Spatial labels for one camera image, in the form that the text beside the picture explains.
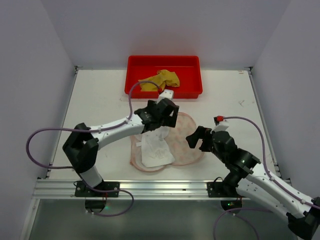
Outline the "floral mesh laundry bag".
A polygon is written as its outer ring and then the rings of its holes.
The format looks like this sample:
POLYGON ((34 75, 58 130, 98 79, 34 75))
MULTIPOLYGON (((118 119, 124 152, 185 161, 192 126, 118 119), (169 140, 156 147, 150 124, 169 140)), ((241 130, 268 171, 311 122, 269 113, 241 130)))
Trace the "floral mesh laundry bag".
POLYGON ((147 168, 142 164, 142 154, 140 147, 138 147, 138 140, 135 135, 131 136, 130 164, 141 172, 155 173, 170 165, 182 167, 200 161, 204 153, 196 148, 190 148, 186 140, 186 137, 191 135, 196 128, 196 122, 190 115, 183 112, 178 113, 176 126, 174 128, 169 127, 169 134, 165 138, 174 157, 174 162, 166 166, 152 168, 147 168))

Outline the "white bra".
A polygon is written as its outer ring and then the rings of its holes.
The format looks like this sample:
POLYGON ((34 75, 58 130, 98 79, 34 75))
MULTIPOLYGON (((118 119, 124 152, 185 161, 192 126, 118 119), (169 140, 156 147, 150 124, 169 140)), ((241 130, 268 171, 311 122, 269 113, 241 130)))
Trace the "white bra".
POLYGON ((147 168, 165 167, 175 160, 165 138, 169 127, 160 127, 153 131, 135 135, 137 147, 141 150, 141 163, 147 168))

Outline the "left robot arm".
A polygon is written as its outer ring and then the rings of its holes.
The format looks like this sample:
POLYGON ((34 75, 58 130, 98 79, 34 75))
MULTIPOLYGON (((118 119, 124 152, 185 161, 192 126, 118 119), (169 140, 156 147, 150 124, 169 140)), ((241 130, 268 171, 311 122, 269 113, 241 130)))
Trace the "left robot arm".
POLYGON ((179 108, 168 98, 149 100, 146 107, 131 111, 129 116, 108 124, 89 127, 79 123, 72 129, 62 150, 84 184, 101 191, 104 180, 95 166, 98 151, 126 137, 160 127, 174 128, 179 108))

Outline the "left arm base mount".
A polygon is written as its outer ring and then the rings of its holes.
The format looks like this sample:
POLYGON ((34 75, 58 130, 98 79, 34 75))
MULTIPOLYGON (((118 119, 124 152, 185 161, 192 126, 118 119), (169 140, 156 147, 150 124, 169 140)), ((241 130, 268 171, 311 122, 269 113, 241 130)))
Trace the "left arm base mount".
POLYGON ((120 183, 118 181, 102 181, 96 187, 89 188, 82 180, 75 181, 74 196, 77 198, 98 198, 98 200, 85 200, 85 210, 91 214, 101 213, 107 206, 108 198, 117 198, 120 183))

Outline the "yellow bra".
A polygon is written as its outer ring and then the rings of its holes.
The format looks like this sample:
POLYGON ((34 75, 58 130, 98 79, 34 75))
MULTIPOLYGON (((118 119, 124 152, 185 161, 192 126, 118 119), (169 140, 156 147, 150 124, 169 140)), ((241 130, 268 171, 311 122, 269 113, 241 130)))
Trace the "yellow bra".
POLYGON ((174 71, 167 69, 158 70, 156 75, 140 79, 140 88, 142 92, 157 92, 162 91, 165 87, 177 88, 180 86, 180 79, 174 71))

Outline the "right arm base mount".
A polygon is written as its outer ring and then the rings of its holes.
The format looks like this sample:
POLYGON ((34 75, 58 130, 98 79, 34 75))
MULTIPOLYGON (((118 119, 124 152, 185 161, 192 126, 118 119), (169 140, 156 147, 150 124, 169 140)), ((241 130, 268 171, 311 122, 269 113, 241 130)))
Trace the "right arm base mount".
POLYGON ((206 183, 207 195, 209 198, 231 198, 232 200, 221 200, 223 210, 240 209, 243 207, 243 197, 236 192, 232 186, 225 184, 222 177, 206 183))

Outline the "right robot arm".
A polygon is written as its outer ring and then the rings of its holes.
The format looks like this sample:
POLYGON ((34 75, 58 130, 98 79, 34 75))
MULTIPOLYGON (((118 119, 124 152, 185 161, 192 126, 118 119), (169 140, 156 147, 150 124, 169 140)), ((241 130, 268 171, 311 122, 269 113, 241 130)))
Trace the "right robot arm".
POLYGON ((214 154, 229 170, 222 185, 226 195, 239 194, 258 202, 287 221, 288 228, 303 240, 313 238, 320 225, 320 199, 293 188, 264 169, 252 153, 239 148, 227 131, 199 126, 186 137, 194 149, 214 154))

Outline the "red plastic tray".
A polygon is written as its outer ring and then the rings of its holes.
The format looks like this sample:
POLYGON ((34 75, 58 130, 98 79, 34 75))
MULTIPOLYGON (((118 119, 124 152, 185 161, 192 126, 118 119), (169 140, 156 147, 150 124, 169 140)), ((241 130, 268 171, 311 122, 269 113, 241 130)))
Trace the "red plastic tray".
POLYGON ((203 92, 200 61, 187 55, 131 55, 128 57, 124 92, 128 95, 139 80, 155 76, 160 70, 176 73, 180 85, 167 86, 176 99, 196 99, 203 92))

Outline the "aluminium front rail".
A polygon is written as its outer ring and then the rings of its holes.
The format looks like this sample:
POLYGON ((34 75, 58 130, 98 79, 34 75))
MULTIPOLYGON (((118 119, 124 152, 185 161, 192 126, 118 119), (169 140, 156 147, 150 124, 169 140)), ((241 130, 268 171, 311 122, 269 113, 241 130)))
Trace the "aluminium front rail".
MULTIPOLYGON (((135 200, 213 200, 206 180, 119 180, 120 189, 135 200)), ((101 200, 101 196, 76 196, 75 179, 39 179, 32 194, 37 200, 101 200)))

